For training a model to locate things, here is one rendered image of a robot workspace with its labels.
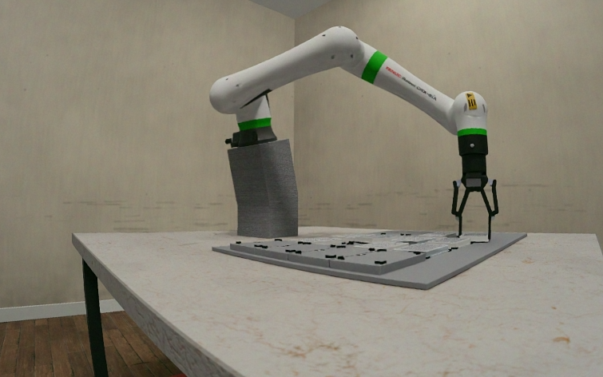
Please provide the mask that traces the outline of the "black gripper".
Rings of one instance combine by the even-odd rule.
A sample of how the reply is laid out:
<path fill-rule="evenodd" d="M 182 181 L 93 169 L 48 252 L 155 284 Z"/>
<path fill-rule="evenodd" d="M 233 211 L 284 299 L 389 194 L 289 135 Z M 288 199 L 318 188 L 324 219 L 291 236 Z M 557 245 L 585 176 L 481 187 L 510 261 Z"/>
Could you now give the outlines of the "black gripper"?
<path fill-rule="evenodd" d="M 459 221 L 458 222 L 458 238 L 462 235 L 462 229 L 461 229 L 462 212 L 463 212 L 463 209 L 465 208 L 467 198 L 468 198 L 470 192 L 481 192 L 482 198 L 485 202 L 487 211 L 489 213 L 488 240 L 490 240 L 491 221 L 494 220 L 494 215 L 498 214 L 498 199 L 497 199 L 497 193 L 496 193 L 497 181 L 488 179 L 488 177 L 486 175 L 486 181 L 482 181 L 481 187 L 466 187 L 466 179 L 465 179 L 466 173 L 482 173 L 482 175 L 486 175 L 486 156 L 485 155 L 462 156 L 462 179 L 459 181 L 453 181 L 454 196 L 453 196 L 453 204 L 452 204 L 451 213 L 453 215 L 455 215 L 455 219 L 457 221 Z M 492 187 L 492 193 L 493 193 L 493 199 L 494 199 L 494 211 L 491 210 L 489 201 L 488 201 L 485 191 L 484 191 L 484 188 L 485 188 L 487 182 L 489 182 L 490 187 Z M 458 188 L 460 187 L 461 183 L 465 186 L 466 191 L 462 198 L 462 203 L 460 205 L 460 208 L 457 212 L 456 209 L 457 209 L 457 203 L 458 203 Z"/>

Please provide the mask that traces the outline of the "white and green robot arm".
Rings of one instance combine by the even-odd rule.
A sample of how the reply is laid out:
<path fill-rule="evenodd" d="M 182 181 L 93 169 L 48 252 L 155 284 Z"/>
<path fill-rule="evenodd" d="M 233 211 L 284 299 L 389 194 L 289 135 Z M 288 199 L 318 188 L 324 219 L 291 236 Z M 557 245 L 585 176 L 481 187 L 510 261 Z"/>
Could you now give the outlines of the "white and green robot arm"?
<path fill-rule="evenodd" d="M 285 53 L 217 80 L 209 93 L 212 107 L 223 114 L 242 113 L 236 114 L 240 131 L 226 139 L 225 144 L 235 148 L 277 141 L 272 132 L 268 93 L 336 67 L 402 98 L 432 117 L 458 136 L 460 157 L 488 155 L 487 105 L 481 95 L 466 91 L 453 100 L 361 42 L 352 30 L 343 26 L 332 27 Z"/>

